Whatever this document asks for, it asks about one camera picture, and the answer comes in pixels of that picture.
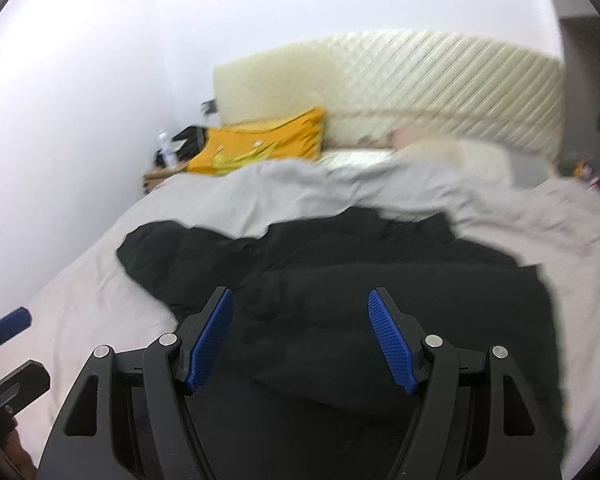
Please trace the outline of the person's left hand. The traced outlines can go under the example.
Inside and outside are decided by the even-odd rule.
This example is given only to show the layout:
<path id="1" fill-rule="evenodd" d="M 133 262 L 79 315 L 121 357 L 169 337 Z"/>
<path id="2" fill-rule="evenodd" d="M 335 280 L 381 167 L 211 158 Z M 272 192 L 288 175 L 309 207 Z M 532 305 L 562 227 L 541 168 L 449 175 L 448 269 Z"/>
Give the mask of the person's left hand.
<path id="1" fill-rule="evenodd" d="M 35 480 L 38 470 L 32 462 L 31 455 L 21 445 L 17 426 L 18 422 L 13 418 L 9 422 L 9 433 L 2 437 L 2 450 L 23 479 Z"/>

